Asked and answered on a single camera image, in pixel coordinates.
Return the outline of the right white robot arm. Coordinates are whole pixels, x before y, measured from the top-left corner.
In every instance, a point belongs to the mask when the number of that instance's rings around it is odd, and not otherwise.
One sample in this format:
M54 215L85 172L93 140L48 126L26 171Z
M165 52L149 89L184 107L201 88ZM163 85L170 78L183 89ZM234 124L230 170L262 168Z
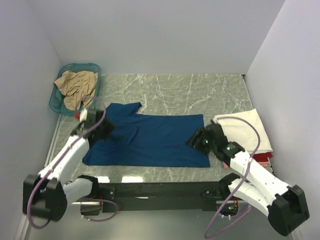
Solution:
M208 155L212 152L233 173L219 181L219 193L230 200L235 196L263 213L273 229L282 236L309 219L305 192L290 186L256 162L238 143L228 141L222 127L211 123L200 127L187 145Z

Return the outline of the blue t-shirt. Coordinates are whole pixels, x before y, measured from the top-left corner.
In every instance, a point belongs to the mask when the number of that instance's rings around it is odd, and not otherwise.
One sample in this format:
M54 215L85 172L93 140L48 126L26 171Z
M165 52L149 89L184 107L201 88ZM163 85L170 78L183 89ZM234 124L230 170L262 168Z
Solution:
M87 166L140 166L208 168L207 155L187 145L204 126L202 114L139 114L140 102L111 103L106 118L115 125L82 159Z

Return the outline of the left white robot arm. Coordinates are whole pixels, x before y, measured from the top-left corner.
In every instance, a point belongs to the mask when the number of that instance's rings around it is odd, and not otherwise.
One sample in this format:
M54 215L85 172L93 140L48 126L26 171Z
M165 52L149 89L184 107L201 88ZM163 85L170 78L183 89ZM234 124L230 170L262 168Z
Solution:
M69 182L80 160L98 140L106 140L115 126L105 110L83 109L79 122L57 156L38 174L29 174L23 182L22 211L36 229L33 218L47 223L59 221L69 205L81 199L97 201L100 184L97 177L80 175Z

